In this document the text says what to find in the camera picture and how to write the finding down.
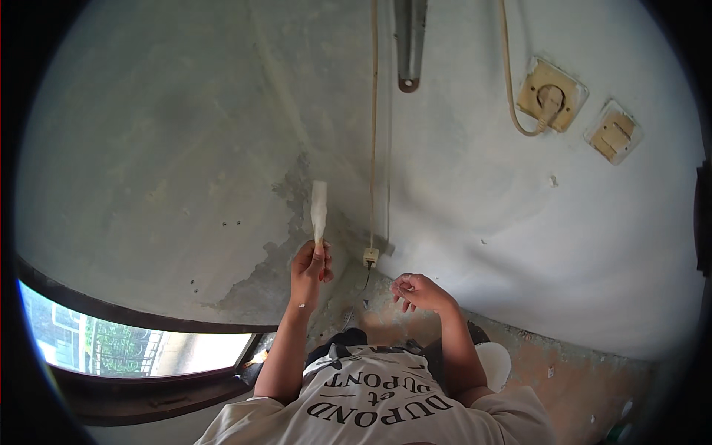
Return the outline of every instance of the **left hand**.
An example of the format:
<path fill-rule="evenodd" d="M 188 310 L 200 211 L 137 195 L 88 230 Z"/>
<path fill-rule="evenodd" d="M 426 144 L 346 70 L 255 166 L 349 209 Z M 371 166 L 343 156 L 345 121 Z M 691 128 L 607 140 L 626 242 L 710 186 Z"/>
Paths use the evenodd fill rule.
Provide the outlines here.
<path fill-rule="evenodd" d="M 319 302 L 319 273 L 324 270 L 324 283 L 334 279 L 331 271 L 331 244 L 315 246 L 314 240 L 307 241 L 292 260 L 292 293 L 290 302 L 296 306 L 305 305 L 315 310 Z"/>

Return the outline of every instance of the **metal bracket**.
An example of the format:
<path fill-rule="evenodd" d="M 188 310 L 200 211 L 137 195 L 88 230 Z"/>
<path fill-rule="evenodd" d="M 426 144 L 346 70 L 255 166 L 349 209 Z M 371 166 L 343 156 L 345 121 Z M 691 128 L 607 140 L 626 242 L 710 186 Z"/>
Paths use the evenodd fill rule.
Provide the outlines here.
<path fill-rule="evenodd" d="M 427 0 L 394 0 L 398 50 L 398 88 L 412 93 L 420 85 Z"/>

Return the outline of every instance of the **window frame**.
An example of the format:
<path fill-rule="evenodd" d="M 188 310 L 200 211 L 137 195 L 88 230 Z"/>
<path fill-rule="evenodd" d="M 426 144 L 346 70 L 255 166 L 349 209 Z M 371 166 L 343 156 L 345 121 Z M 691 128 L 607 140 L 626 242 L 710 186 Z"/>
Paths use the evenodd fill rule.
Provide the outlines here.
<path fill-rule="evenodd" d="M 58 389 L 78 420 L 89 426 L 125 426 L 156 422 L 195 412 L 252 390 L 261 364 L 243 365 L 266 349 L 263 334 L 276 325 L 239 325 L 181 320 L 106 303 L 57 283 L 17 256 L 17 278 L 30 289 L 69 310 L 136 328 L 196 334 L 252 336 L 230 367 L 155 377 L 105 377 L 46 363 Z"/>

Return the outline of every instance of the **wall socket cover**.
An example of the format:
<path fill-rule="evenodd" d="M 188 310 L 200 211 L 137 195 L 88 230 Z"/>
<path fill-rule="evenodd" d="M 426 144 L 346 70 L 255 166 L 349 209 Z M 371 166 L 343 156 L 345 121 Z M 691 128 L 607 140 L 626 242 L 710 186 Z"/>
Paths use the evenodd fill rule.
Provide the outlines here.
<path fill-rule="evenodd" d="M 537 97 L 539 90 L 546 85 L 555 85 L 564 93 L 563 107 L 549 125 L 555 131 L 562 133 L 571 125 L 574 117 L 586 102 L 588 90 L 552 63 L 539 57 L 533 57 L 527 77 L 519 90 L 517 108 L 538 120 L 543 110 Z"/>
<path fill-rule="evenodd" d="M 643 139 L 643 131 L 633 117 L 609 99 L 583 135 L 608 162 L 618 165 Z"/>

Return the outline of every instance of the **window glass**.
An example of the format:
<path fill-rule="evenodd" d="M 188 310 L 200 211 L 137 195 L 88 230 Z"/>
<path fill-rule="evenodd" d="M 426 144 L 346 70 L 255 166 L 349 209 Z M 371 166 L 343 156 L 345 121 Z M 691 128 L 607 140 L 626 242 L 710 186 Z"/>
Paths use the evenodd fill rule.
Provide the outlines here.
<path fill-rule="evenodd" d="M 120 325 L 67 309 L 19 282 L 47 363 L 104 377 L 154 377 L 235 365 L 251 334 L 191 334 Z"/>

